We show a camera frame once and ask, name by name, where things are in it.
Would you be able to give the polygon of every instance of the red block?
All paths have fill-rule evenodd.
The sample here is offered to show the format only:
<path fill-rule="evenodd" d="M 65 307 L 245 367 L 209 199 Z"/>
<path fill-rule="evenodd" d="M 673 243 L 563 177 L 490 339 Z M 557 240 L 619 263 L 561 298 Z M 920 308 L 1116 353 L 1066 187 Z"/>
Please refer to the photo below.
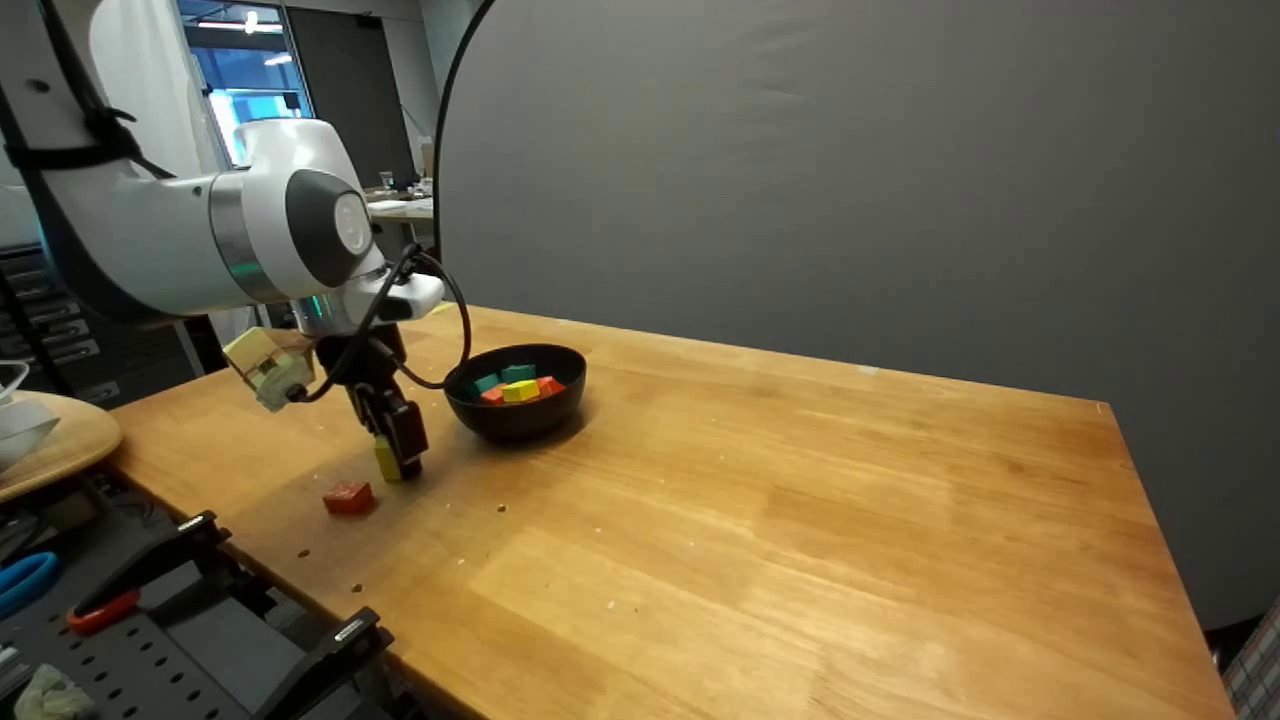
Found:
<path fill-rule="evenodd" d="M 504 387 L 507 387 L 507 383 L 498 383 L 480 393 L 480 400 L 484 400 L 488 405 L 502 405 L 502 388 Z"/>
<path fill-rule="evenodd" d="M 545 378 L 538 378 L 538 397 L 550 397 L 557 392 L 564 389 L 564 386 L 559 384 L 559 380 L 547 375 Z"/>
<path fill-rule="evenodd" d="M 340 515 L 367 512 L 374 506 L 374 488 L 369 483 L 338 483 L 324 493 L 324 506 Z"/>

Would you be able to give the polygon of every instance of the teal block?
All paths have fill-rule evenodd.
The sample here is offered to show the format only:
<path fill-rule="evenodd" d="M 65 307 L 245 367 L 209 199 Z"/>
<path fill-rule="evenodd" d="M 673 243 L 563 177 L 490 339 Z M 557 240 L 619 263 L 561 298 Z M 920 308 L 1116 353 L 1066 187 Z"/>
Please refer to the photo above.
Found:
<path fill-rule="evenodd" d="M 481 395 L 484 395 L 484 393 L 489 392 L 490 389 L 498 387 L 498 384 L 502 380 L 498 379 L 498 375 L 485 375 L 485 377 L 480 378 L 479 380 L 476 380 L 476 382 L 474 382 L 471 384 L 474 384 L 475 388 L 476 388 L 476 397 L 480 397 Z"/>
<path fill-rule="evenodd" d="M 507 365 L 507 369 L 502 372 L 502 382 L 504 383 L 536 379 L 538 374 L 534 372 L 532 365 Z"/>

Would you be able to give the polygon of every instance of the red clip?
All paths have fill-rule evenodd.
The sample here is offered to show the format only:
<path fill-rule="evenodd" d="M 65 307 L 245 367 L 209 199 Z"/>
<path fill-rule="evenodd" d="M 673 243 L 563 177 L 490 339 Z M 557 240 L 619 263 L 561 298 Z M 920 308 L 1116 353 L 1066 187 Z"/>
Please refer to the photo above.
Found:
<path fill-rule="evenodd" d="M 67 611 L 67 624 L 73 633 L 87 638 L 108 625 L 114 625 L 116 620 L 132 612 L 138 606 L 141 597 L 141 592 L 129 591 L 83 618 L 76 615 L 76 609 L 73 607 Z"/>

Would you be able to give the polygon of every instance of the plaid fabric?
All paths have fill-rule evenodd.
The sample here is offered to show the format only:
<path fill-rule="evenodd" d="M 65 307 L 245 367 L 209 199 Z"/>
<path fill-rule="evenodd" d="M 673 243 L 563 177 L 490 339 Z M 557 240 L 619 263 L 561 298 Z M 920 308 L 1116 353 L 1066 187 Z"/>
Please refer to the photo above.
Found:
<path fill-rule="evenodd" d="M 1280 720 L 1280 602 L 1222 675 L 1238 720 Z"/>

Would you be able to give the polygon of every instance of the blue scissors handle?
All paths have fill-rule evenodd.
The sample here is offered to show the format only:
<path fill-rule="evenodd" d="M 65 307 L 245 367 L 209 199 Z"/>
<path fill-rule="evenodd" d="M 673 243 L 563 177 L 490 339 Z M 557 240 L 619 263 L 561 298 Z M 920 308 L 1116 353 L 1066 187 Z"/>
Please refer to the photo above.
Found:
<path fill-rule="evenodd" d="M 58 556 L 37 552 L 0 570 L 0 618 L 8 618 L 36 600 L 54 583 Z"/>

